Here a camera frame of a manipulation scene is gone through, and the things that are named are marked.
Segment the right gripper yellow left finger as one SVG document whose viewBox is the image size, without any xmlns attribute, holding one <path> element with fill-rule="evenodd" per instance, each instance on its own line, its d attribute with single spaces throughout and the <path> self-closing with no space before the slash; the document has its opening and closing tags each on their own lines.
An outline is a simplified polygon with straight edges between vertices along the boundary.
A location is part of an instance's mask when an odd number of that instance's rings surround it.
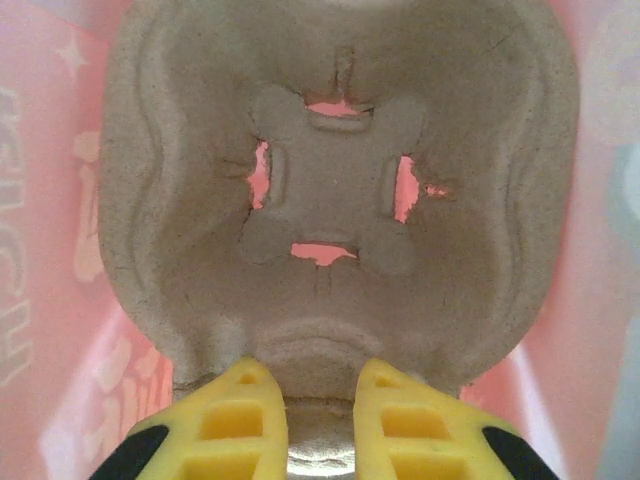
<svg viewBox="0 0 640 480">
<path fill-rule="evenodd" d="M 94 479 L 285 479 L 281 390 L 253 358 L 138 422 Z"/>
</svg>

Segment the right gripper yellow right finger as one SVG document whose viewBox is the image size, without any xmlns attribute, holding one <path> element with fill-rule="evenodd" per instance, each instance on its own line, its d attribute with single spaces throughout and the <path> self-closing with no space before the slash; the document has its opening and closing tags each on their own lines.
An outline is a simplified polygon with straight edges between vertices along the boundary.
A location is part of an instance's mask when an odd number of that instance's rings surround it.
<svg viewBox="0 0 640 480">
<path fill-rule="evenodd" d="M 367 361 L 353 408 L 358 479 L 555 479 L 508 422 Z"/>
</svg>

